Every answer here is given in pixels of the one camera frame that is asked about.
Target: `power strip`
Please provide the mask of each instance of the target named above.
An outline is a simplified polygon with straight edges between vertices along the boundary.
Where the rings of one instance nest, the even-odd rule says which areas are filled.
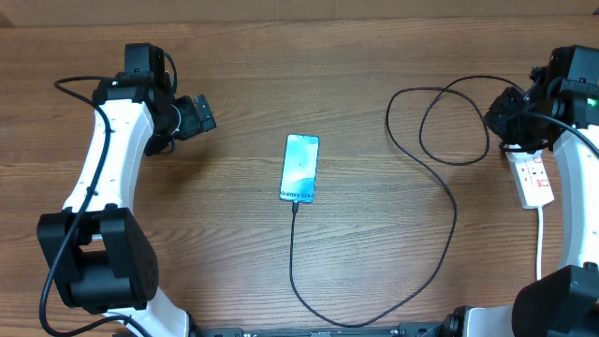
[[[534,154],[506,154],[514,175],[520,203],[522,208],[527,210],[543,207],[554,199],[541,153],[542,151]]]

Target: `smartphone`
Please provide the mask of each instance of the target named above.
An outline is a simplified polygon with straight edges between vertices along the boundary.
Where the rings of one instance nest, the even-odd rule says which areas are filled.
[[[320,139],[317,136],[287,136],[279,193],[281,200],[304,203],[314,201],[319,147]]]

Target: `white power strip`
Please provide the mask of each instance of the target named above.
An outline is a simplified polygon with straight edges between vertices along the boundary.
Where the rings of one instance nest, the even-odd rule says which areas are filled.
[[[553,201],[553,191],[541,158],[542,151],[534,154],[506,153],[509,167],[514,175],[522,208],[537,209],[539,219],[538,238],[536,242],[536,280],[540,280],[541,259],[543,255],[543,206]]]

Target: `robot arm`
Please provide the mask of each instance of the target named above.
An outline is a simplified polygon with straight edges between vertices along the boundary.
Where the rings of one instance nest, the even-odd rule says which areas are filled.
[[[599,50],[573,46],[553,51],[534,68],[526,94],[508,88],[485,116],[504,144],[549,147],[562,180],[563,246],[560,269],[524,287],[513,306],[473,308],[463,336],[597,336],[599,317]],[[571,125],[589,144],[535,112]]]
[[[580,132],[599,146],[599,125]],[[599,264],[599,159],[570,132],[558,138],[553,153],[562,180],[563,244],[558,269]]]
[[[40,217],[37,237],[51,267],[83,204],[104,147],[105,130],[110,129],[94,197],[77,224],[76,238],[56,262],[54,282],[69,307],[82,307],[93,315],[129,316],[152,336],[188,337],[192,320],[158,287],[158,261],[133,216],[133,196],[143,153],[157,154],[170,143],[174,148],[176,139],[192,138],[214,129],[216,123],[203,95],[196,97],[196,104],[189,96],[175,99],[176,83],[171,85],[165,72],[165,57],[171,60],[147,43],[127,45],[125,72],[98,84],[93,101],[107,115],[110,128],[96,111],[95,132],[80,178],[62,212]],[[92,240],[103,240],[106,249],[83,252],[80,246]],[[127,327],[141,336],[131,325]]]
[[[128,208],[133,212],[133,195],[141,155],[153,135],[152,115],[144,102],[134,103],[131,99],[109,100],[100,108],[109,117],[110,128],[114,132],[109,155],[95,190],[97,195],[92,198],[86,211],[102,211],[106,205],[114,204],[117,208]],[[79,211],[102,152],[104,132],[104,122],[96,111],[94,136],[83,171],[63,209]]]

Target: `wooden table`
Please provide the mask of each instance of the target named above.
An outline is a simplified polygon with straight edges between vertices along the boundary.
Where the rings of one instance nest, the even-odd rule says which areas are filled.
[[[0,335],[43,335],[39,292],[48,267],[38,217],[59,212],[78,179],[92,110],[52,82],[123,70],[124,44],[149,41],[179,70],[180,95],[205,94],[218,128],[143,159],[135,213],[160,262],[160,285],[202,327],[325,327],[288,283],[291,210],[277,192],[289,133],[321,138],[316,198],[300,207],[296,283],[322,314],[348,323],[373,317],[431,275],[453,214],[422,167],[384,129],[396,91],[443,86],[465,75],[504,76],[524,87],[551,50],[599,46],[596,17],[412,19],[345,22],[163,24],[0,30]],[[91,95],[94,83],[72,88]],[[505,85],[460,83],[487,110]],[[399,97],[399,141],[446,179],[459,221],[445,264],[429,287],[376,325],[440,320],[456,306],[509,304],[533,281],[536,214],[519,206],[497,150],[450,167],[417,145],[433,93]],[[425,128],[427,146],[449,160],[474,158],[484,133],[467,102],[445,97]],[[544,274],[561,252],[559,176],[546,208]],[[92,318],[52,292],[53,326]],[[90,333],[105,336],[107,325]]]

